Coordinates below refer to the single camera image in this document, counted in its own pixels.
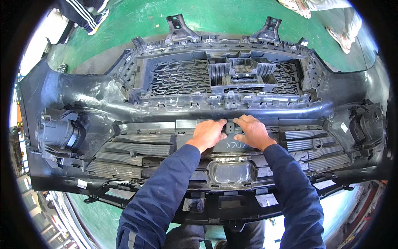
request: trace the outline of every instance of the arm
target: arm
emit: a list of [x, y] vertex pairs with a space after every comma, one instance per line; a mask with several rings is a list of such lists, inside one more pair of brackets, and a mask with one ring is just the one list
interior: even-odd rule
[[161, 248], [200, 154], [221, 139], [226, 120], [199, 123], [193, 138], [164, 159], [155, 173], [137, 191], [119, 220], [116, 248]]
[[299, 163], [268, 136], [265, 125], [251, 115], [234, 119], [245, 132], [235, 139], [263, 151], [279, 192], [285, 233], [281, 248], [325, 248], [323, 209], [315, 188]]

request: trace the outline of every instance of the black pants with white stripes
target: black pants with white stripes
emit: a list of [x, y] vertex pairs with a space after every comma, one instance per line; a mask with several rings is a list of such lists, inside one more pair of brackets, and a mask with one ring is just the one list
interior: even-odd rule
[[59, 9], [63, 16], [74, 21], [87, 32], [91, 32], [97, 27], [101, 16], [94, 16], [85, 6], [94, 7], [97, 10], [102, 3], [103, 0], [57, 0], [51, 7]]

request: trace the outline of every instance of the sticker label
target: sticker label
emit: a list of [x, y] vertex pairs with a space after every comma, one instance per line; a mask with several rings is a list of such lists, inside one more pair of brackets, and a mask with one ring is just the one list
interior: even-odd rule
[[348, 131], [348, 128], [347, 128], [347, 126], [345, 125], [344, 122], [340, 125], [340, 127], [344, 131], [344, 133], [346, 133]]
[[86, 188], [87, 188], [87, 182], [78, 179], [78, 181], [77, 181], [77, 186], [78, 186], [79, 188], [84, 188], [84, 189], [86, 189]]

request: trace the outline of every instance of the person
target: person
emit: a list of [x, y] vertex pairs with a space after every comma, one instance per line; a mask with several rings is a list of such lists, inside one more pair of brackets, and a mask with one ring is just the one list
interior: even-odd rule
[[339, 43], [344, 53], [348, 54], [362, 26], [362, 18], [347, 0], [278, 0], [284, 7], [304, 18], [311, 18], [311, 11], [344, 8], [345, 29], [336, 32], [331, 26], [325, 26], [328, 33]]
[[[281, 248], [325, 248], [323, 209], [299, 163], [271, 139], [265, 125], [251, 115], [242, 115], [233, 122], [244, 131], [244, 135], [235, 135], [234, 139], [262, 151], [273, 171], [285, 216]], [[226, 123], [226, 120], [199, 123], [192, 139], [163, 160], [123, 210], [116, 248], [199, 248], [205, 226], [182, 224], [167, 235], [166, 231], [198, 167], [201, 153], [226, 138], [221, 132]], [[240, 233], [224, 228], [226, 243], [222, 248], [263, 248], [264, 228], [264, 221], [247, 223]]]
[[[105, 9], [108, 1], [56, 0], [51, 4], [51, 7], [59, 9], [63, 16], [84, 28], [88, 35], [93, 35], [109, 15], [109, 9]], [[85, 6], [94, 7], [99, 14], [94, 16]]]

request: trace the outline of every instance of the human hand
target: human hand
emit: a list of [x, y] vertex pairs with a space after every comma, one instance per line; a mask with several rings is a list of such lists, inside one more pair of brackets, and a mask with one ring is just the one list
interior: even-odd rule
[[223, 126], [227, 123], [225, 119], [219, 121], [207, 120], [199, 123], [193, 132], [193, 138], [188, 140], [186, 144], [193, 145], [198, 148], [200, 153], [205, 149], [211, 148], [220, 140], [226, 138], [226, 134], [221, 133]]
[[268, 146], [276, 144], [276, 141], [268, 136], [265, 125], [252, 115], [242, 115], [240, 118], [234, 118], [233, 121], [238, 124], [245, 133], [245, 135], [235, 135], [235, 140], [244, 142], [248, 146], [257, 148], [262, 152]]

